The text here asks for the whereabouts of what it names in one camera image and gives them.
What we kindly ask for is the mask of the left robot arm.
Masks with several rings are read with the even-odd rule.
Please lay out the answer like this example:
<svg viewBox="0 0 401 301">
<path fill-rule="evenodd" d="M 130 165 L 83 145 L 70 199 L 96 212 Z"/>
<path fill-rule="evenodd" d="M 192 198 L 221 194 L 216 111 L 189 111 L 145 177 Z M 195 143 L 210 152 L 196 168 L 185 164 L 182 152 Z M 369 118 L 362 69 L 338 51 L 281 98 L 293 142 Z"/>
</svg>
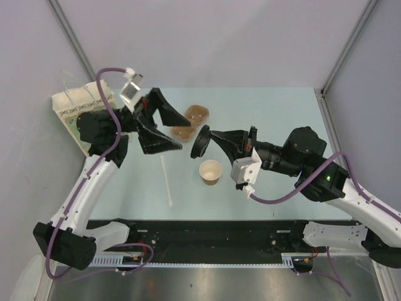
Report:
<svg viewBox="0 0 401 301">
<path fill-rule="evenodd" d="M 129 134 L 137 133 L 144 154 L 181 150 L 182 145 L 160 132 L 153 114 L 159 112 L 164 126 L 188 127 L 191 122 L 152 88 L 132 108 L 113 108 L 79 114 L 76 124 L 81 140 L 90 144 L 89 157 L 61 208 L 47 223 L 37 223 L 33 236 L 45 263 L 62 263 L 77 270 L 86 269 L 99 251 L 121 246 L 130 251 L 138 244 L 138 234 L 124 219 L 89 229 L 90 215 L 100 194 L 121 167 L 128 152 Z"/>
</svg>

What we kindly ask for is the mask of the brown paper coffee cup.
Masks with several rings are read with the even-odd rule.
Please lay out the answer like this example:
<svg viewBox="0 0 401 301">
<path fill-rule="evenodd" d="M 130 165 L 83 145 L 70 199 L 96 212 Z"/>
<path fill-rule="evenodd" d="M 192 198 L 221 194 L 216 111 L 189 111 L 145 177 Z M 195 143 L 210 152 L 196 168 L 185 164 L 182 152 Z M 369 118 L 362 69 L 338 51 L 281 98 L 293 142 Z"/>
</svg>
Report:
<svg viewBox="0 0 401 301">
<path fill-rule="evenodd" d="M 219 182 L 222 166 L 215 160 L 206 160 L 199 166 L 199 174 L 206 185 L 213 186 Z"/>
</svg>

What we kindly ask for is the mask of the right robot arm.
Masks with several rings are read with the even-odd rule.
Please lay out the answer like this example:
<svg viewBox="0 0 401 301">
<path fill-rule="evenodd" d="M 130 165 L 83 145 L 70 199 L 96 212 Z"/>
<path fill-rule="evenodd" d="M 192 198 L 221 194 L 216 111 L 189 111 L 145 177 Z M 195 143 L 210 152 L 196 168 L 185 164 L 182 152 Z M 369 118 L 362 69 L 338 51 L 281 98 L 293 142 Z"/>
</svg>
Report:
<svg viewBox="0 0 401 301">
<path fill-rule="evenodd" d="M 363 249 L 375 262 L 400 268 L 400 212 L 362 188 L 352 168 L 336 163 L 344 152 L 325 158 L 326 142 L 311 127 L 294 129 L 282 146 L 257 140 L 258 130 L 217 131 L 203 126 L 206 142 L 214 141 L 231 163 L 231 179 L 248 199 L 261 204 L 281 204 L 302 194 L 315 203 L 326 203 L 358 221 L 341 226 L 297 221 L 290 230 L 289 245 L 295 251 L 307 247 Z M 260 171 L 296 177 L 294 190 L 277 199 L 263 199 L 252 185 Z"/>
</svg>

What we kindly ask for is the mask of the black plastic cup lid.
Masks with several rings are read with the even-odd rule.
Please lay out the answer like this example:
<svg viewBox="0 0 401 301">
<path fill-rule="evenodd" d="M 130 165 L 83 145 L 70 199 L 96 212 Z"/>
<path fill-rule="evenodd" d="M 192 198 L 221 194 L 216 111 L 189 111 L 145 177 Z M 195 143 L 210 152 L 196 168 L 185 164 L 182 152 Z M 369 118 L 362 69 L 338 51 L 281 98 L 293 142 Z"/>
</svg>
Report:
<svg viewBox="0 0 401 301">
<path fill-rule="evenodd" d="M 211 131 L 208 125 L 204 125 L 197 137 L 195 138 L 194 144 L 192 146 L 190 152 L 190 158 L 196 159 L 198 157 L 202 157 L 206 152 L 206 149 L 209 145 L 211 139 Z"/>
</svg>

